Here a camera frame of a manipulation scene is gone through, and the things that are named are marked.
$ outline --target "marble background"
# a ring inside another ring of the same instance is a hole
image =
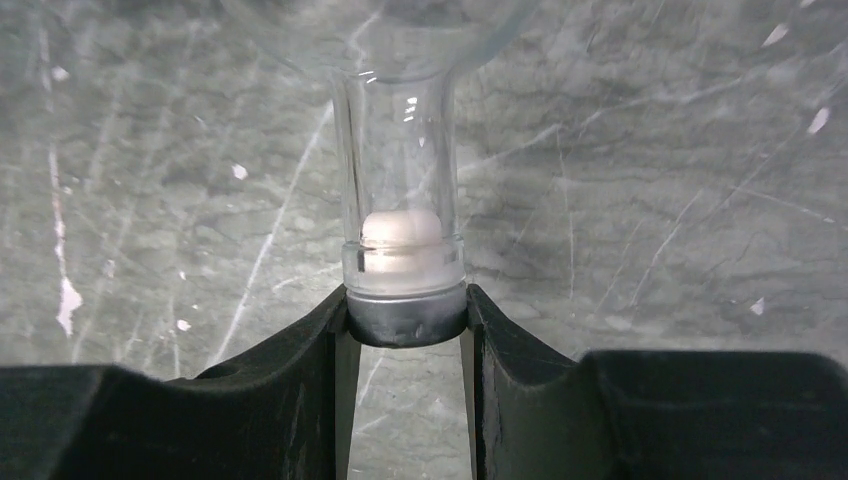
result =
[[[209,0],[30,4],[0,0],[0,364],[191,376],[338,285],[326,90]],[[470,279],[570,356],[848,363],[846,24],[545,0],[458,86]],[[458,353],[365,349],[352,479],[469,478]]]

